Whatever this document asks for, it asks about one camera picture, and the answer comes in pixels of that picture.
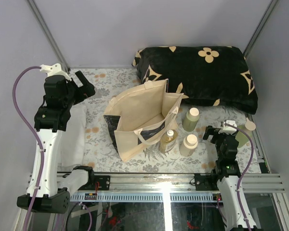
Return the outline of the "green bottle beige cap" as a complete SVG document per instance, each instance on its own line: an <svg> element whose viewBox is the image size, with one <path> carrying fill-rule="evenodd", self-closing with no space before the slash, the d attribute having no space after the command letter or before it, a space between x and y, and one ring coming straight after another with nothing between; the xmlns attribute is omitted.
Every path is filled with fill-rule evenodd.
<svg viewBox="0 0 289 231"><path fill-rule="evenodd" d="M183 129L187 132L192 132L200 118L199 110L197 108L190 108L187 111L185 119L183 120Z"/></svg>

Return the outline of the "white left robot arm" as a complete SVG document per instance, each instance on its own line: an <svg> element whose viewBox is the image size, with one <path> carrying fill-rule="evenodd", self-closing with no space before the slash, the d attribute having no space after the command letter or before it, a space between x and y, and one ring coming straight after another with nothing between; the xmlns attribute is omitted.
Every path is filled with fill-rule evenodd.
<svg viewBox="0 0 289 231"><path fill-rule="evenodd" d="M17 198L17 206L28 212L64 214L78 189L90 190L96 184L93 168L87 166L74 167L64 180L57 182L58 155L71 118L70 109L95 94L94 85L81 71L75 75L82 86L62 74L45 79L43 103L31 128L37 140L32 178L26 193Z"/></svg>

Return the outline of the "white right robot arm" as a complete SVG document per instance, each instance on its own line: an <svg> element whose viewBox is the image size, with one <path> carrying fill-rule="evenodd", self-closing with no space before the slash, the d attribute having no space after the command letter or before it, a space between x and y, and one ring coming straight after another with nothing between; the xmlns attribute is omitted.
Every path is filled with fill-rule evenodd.
<svg viewBox="0 0 289 231"><path fill-rule="evenodd" d="M251 144L250 160L243 172L240 171L236 160L239 142L235 136L242 132ZM220 191L223 208L218 207L225 229L227 231L261 231L254 221L242 187L242 179L250 167L254 145L247 132L238 128L233 120L222 122L221 128L207 126L203 140L212 136L211 143L215 145L218 159L211 172L210 185Z"/></svg>

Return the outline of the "amber liquid clear bottle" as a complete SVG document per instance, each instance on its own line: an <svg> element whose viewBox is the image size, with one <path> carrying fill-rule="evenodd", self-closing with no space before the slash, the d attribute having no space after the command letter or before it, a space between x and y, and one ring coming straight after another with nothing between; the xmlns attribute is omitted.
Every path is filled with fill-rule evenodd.
<svg viewBox="0 0 289 231"><path fill-rule="evenodd" d="M176 130L168 130L160 139L159 151L161 153L169 152L176 143L178 132Z"/></svg>

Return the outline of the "beige canvas tote bag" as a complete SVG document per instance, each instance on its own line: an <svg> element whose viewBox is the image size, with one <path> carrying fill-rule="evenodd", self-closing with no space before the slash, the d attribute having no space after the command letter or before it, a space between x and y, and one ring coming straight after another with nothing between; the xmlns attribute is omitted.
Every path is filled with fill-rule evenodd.
<svg viewBox="0 0 289 231"><path fill-rule="evenodd" d="M177 129L176 117L182 86L168 91L168 80L147 81L112 98L104 111L113 146L123 162L160 141L170 129Z"/></svg>

